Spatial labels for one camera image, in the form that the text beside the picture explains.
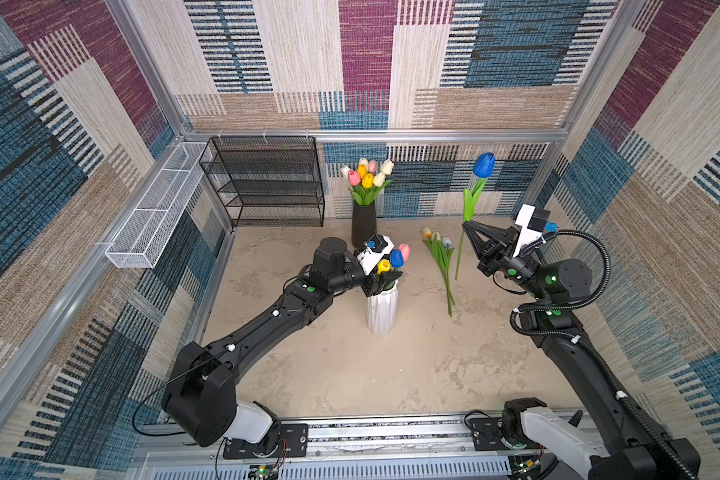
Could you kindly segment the black cylindrical vase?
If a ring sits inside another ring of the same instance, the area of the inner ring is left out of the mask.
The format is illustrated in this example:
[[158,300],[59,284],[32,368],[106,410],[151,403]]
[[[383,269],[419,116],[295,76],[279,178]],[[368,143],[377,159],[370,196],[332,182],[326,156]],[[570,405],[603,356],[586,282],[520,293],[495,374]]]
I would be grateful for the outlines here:
[[353,203],[351,240],[357,250],[364,248],[365,242],[370,240],[376,233],[377,215],[374,202],[369,205]]

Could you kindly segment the blue tulip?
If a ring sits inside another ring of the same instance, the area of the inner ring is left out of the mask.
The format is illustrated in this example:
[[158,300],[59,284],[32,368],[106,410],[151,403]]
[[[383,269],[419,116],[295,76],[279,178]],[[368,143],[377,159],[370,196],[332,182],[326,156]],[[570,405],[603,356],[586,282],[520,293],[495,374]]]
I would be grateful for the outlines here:
[[404,265],[404,256],[399,249],[394,249],[390,252],[389,263],[394,269],[400,269]]
[[491,152],[481,154],[475,161],[469,186],[463,191],[463,221],[468,222],[475,214],[477,202],[488,178],[493,174],[496,157]]

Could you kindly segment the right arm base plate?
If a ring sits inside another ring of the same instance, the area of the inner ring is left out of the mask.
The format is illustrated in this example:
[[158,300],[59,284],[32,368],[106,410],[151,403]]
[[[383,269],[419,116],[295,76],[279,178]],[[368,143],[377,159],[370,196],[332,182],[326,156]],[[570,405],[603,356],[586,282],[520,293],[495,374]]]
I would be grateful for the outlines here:
[[485,416],[470,416],[465,419],[476,451],[539,451],[541,449],[540,444],[530,440],[521,440],[519,443],[506,440],[501,433],[500,423],[500,419]]

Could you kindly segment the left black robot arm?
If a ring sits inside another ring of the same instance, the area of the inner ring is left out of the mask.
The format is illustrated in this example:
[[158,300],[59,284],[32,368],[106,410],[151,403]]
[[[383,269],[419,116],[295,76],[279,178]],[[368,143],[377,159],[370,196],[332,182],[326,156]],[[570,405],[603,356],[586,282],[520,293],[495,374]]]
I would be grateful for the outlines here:
[[322,315],[337,296],[354,288],[368,298],[381,294],[402,276],[391,264],[396,251],[391,238],[380,234],[355,252],[339,238],[323,239],[312,262],[284,283],[281,295],[262,313],[205,346],[190,342],[180,349],[160,400],[162,410],[201,447],[231,438],[243,414],[236,396],[242,377]]

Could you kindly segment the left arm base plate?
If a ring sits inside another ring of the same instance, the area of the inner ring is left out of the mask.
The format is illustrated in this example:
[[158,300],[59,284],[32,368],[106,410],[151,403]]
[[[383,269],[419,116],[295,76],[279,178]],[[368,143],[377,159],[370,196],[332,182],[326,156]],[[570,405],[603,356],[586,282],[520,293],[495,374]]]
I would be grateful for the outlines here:
[[222,458],[274,460],[282,453],[285,453],[285,459],[301,458],[306,456],[308,439],[307,423],[275,423],[258,443],[241,439],[227,440]]

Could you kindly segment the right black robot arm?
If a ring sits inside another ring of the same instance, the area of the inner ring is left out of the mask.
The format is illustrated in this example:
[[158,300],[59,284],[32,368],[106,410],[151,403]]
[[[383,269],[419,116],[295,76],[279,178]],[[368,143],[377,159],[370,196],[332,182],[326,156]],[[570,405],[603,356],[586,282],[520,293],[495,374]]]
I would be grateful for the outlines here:
[[[475,221],[463,223],[479,261],[491,277],[500,272],[532,296],[515,307],[511,328],[532,338],[557,366],[593,420],[598,437],[558,419],[550,408],[531,398],[506,407],[507,442],[536,443],[547,448],[583,479],[695,479],[700,455],[685,438],[673,438],[633,398],[590,342],[575,312],[592,304],[606,289],[611,259],[595,236],[574,229],[546,231],[526,245],[516,227],[500,229]],[[540,263],[537,247],[562,237],[578,237],[600,254],[600,282],[579,259]]]

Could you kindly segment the cream white tulip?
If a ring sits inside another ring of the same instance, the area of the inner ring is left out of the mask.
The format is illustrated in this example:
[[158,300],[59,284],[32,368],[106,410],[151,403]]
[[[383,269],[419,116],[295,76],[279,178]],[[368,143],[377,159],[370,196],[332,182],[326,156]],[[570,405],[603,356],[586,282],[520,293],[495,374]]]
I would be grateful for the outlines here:
[[392,173],[393,168],[394,168],[394,163],[393,163],[393,161],[392,161],[392,160],[386,160],[386,161],[381,165],[381,173],[384,174],[384,175],[386,175],[386,176],[388,176],[388,175],[390,175],[390,174]]

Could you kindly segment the white ribbed ceramic vase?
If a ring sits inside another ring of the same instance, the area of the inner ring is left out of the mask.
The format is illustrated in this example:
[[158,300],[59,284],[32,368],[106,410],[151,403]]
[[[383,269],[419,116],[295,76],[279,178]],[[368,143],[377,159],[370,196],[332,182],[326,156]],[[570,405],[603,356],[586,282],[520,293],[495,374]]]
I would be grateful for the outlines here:
[[378,295],[368,298],[367,326],[375,335],[385,336],[395,326],[398,305],[397,284],[398,280]]

